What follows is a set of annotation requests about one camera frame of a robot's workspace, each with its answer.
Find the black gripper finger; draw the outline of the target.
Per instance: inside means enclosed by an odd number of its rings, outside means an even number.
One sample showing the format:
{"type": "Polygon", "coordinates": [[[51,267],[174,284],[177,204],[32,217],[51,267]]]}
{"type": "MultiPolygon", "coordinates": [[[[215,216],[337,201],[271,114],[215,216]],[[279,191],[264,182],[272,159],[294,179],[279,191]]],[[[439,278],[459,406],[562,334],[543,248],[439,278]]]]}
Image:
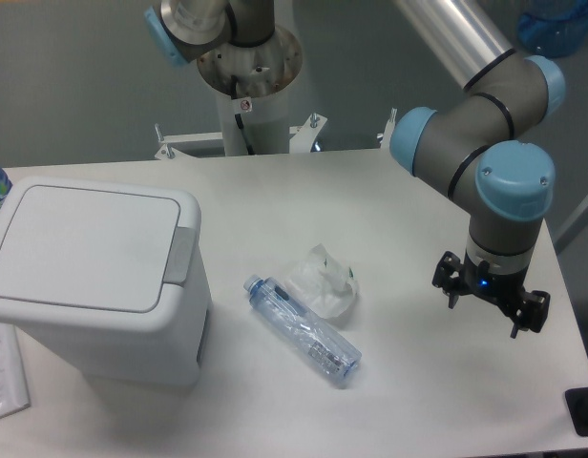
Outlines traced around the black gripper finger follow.
{"type": "Polygon", "coordinates": [[[548,318],[550,294],[542,290],[525,291],[522,289],[515,303],[512,316],[513,328],[510,334],[515,339],[519,332],[539,333],[548,318]]]}
{"type": "Polygon", "coordinates": [[[436,265],[431,283],[448,297],[449,309],[454,309],[459,298],[465,295],[464,267],[451,251],[446,251],[436,265]]]}

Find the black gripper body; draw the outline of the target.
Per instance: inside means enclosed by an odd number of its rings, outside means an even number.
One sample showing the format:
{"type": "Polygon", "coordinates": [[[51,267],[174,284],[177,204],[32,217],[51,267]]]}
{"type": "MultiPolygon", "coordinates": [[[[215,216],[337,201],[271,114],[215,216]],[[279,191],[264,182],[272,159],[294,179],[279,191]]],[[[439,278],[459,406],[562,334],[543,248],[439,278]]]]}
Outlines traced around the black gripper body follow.
{"type": "Polygon", "coordinates": [[[474,295],[482,301],[497,306],[505,315],[514,315],[524,306],[523,283],[528,268],[525,267],[511,274],[497,274],[482,267],[484,263],[483,260],[475,264],[469,254],[465,254],[463,272],[458,278],[461,282],[458,295],[474,295]]]}

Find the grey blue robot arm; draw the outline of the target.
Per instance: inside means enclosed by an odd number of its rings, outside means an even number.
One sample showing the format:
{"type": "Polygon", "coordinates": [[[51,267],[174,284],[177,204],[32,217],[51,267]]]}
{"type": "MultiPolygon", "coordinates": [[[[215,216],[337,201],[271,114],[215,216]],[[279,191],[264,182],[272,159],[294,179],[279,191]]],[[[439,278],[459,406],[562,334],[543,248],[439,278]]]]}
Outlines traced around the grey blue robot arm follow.
{"type": "MultiPolygon", "coordinates": [[[[523,57],[474,1],[401,1],[399,10],[466,99],[441,114],[419,107],[385,141],[391,156],[469,214],[463,258],[446,253],[432,279],[450,303],[466,295],[497,306],[514,332],[539,332],[550,296],[525,277],[554,193],[555,166],[519,141],[561,103],[564,76],[551,60],[523,57]]],[[[302,50],[270,1],[160,1],[144,19],[175,66],[196,63],[223,101],[225,152],[290,151],[275,98],[297,77],[302,50]]]]}

